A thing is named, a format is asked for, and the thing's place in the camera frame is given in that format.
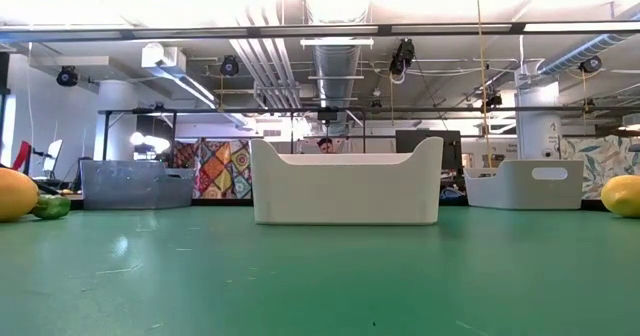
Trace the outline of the white round pillar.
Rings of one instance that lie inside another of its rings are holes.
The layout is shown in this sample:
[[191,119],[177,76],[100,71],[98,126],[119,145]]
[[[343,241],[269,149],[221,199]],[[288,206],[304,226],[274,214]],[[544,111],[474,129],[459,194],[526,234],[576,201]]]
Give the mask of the white round pillar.
[[[555,106],[558,82],[544,86],[520,87],[516,107]],[[517,111],[516,134],[520,159],[560,159],[561,116],[556,111]]]

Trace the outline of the white plastic basket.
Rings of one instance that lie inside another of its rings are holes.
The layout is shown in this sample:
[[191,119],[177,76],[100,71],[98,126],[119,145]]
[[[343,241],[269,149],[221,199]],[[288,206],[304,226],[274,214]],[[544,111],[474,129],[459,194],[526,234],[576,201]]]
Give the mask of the white plastic basket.
[[411,153],[279,154],[250,142],[258,224],[430,225],[438,221],[443,139]]

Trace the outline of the blue grey air duct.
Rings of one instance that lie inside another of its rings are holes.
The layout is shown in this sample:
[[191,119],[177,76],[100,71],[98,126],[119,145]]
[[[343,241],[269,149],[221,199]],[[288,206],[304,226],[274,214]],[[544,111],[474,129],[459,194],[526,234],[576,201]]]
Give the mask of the blue grey air duct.
[[550,61],[544,61],[537,67],[537,73],[544,76],[558,74],[594,56],[598,56],[600,53],[626,41],[632,36],[633,33],[601,34],[564,55]]

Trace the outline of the red object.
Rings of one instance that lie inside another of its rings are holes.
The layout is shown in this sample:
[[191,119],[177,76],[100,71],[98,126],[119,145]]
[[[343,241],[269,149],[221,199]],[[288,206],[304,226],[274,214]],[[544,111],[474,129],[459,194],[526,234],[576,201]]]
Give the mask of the red object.
[[26,141],[22,141],[19,152],[11,168],[15,171],[22,171],[24,174],[28,174],[29,168],[30,168],[31,154],[32,154],[31,145]]

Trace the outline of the orange round fruit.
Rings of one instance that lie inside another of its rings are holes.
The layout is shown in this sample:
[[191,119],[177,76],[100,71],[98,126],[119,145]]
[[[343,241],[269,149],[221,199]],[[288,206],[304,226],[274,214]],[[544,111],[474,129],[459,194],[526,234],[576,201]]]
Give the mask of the orange round fruit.
[[28,176],[0,168],[0,222],[15,221],[37,204],[39,191]]

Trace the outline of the green bell pepper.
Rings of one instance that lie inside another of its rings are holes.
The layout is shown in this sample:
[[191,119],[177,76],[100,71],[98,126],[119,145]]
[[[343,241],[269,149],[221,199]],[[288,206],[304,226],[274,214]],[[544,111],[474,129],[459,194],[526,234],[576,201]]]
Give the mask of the green bell pepper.
[[43,220],[56,220],[68,215],[71,201],[60,195],[41,195],[31,213]]

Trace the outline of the dark grey translucent basket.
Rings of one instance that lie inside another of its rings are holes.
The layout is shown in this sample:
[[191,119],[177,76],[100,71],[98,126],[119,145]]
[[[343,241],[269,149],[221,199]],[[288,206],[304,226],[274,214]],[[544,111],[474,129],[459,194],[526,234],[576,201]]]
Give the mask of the dark grey translucent basket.
[[80,164],[87,210],[153,210],[191,205],[195,171],[159,161],[93,161]]

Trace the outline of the black spotlight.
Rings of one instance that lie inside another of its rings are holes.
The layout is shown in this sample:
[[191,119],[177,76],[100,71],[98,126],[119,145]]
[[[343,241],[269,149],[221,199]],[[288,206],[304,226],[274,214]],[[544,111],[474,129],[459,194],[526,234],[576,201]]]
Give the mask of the black spotlight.
[[235,55],[225,55],[220,65],[220,73],[225,77],[234,77],[240,71],[240,66]]
[[411,66],[415,57],[415,47],[411,39],[400,41],[389,65],[389,72],[394,76],[401,76]]
[[79,75],[75,71],[74,66],[62,66],[56,77],[56,82],[62,87],[74,87],[79,82]]
[[579,70],[584,74],[593,74],[601,70],[603,66],[602,60],[599,56],[593,56],[587,60],[582,61],[579,64]]

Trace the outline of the yellow lemon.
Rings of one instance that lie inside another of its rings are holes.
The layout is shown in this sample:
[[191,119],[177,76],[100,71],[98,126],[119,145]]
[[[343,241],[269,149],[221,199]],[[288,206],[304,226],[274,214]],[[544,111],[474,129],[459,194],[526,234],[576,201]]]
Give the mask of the yellow lemon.
[[611,178],[601,190],[601,201],[612,213],[626,218],[640,218],[640,176]]

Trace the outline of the black metal scaffold frame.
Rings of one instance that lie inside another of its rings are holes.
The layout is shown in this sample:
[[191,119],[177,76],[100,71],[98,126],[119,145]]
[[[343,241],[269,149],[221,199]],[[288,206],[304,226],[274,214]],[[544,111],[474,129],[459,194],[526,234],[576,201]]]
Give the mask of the black metal scaffold frame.
[[[104,116],[102,135],[97,136],[101,143],[101,150],[99,151],[100,158],[105,160],[108,156],[109,146],[109,128],[111,125],[115,125],[116,121],[110,123],[110,117],[113,113],[117,113],[120,117],[124,114],[131,115],[164,115],[170,114],[173,116],[173,121],[177,120],[179,115],[192,115],[192,114],[222,114],[225,117],[232,120],[236,125],[247,126],[248,123],[243,123],[240,117],[244,114],[257,114],[257,115],[275,115],[280,117],[289,118],[292,120],[296,114],[306,113],[345,113],[354,114],[353,119],[362,124],[363,129],[360,137],[366,140],[368,135],[366,133],[366,126],[369,120],[369,116],[374,112],[377,113],[389,113],[389,114],[401,114],[401,113],[448,113],[448,112],[480,112],[481,108],[465,108],[465,107],[382,107],[382,108],[364,108],[364,107],[299,107],[299,108],[223,108],[223,109],[199,109],[199,108],[141,108],[136,107],[133,109],[104,109],[98,110],[99,115]],[[628,114],[640,112],[640,106],[514,106],[507,108],[491,108],[490,112],[580,112],[585,114],[587,111],[620,111],[627,112]]]

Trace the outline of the colourful patterned quilt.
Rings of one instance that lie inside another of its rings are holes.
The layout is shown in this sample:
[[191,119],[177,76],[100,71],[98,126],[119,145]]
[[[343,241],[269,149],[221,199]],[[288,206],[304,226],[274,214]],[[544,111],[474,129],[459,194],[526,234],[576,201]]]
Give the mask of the colourful patterned quilt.
[[174,163],[194,170],[194,199],[252,198],[247,140],[176,142]]

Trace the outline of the silver air duct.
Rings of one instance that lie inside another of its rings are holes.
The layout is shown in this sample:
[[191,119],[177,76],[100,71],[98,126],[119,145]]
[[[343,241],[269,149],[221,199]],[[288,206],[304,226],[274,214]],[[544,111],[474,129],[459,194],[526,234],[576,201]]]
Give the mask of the silver air duct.
[[359,46],[315,46],[313,58],[320,105],[323,108],[345,108],[351,103]]

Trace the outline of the black monitor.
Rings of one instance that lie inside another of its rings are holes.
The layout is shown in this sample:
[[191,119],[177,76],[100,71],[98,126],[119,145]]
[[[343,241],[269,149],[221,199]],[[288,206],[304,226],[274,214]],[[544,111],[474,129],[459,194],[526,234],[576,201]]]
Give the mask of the black monitor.
[[443,130],[397,130],[395,133],[396,152],[411,153],[417,145],[424,139],[430,137],[440,137],[443,139],[443,170],[463,169],[462,151],[461,151],[461,134],[459,131],[443,131]]

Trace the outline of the green table mat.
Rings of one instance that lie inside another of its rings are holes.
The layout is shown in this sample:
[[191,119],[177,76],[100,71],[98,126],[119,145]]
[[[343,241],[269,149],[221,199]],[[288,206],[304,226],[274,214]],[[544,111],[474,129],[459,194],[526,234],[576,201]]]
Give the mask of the green table mat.
[[431,226],[248,207],[0,224],[0,336],[640,336],[640,221],[444,207]]

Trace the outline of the grey horizontal beam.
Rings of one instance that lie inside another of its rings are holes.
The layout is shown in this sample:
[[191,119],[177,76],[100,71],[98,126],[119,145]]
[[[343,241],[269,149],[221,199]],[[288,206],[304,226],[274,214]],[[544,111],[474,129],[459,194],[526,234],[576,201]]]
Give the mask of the grey horizontal beam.
[[409,37],[472,35],[595,35],[640,33],[640,20],[592,22],[325,24],[210,28],[26,29],[0,28],[0,42],[168,41],[320,37]]

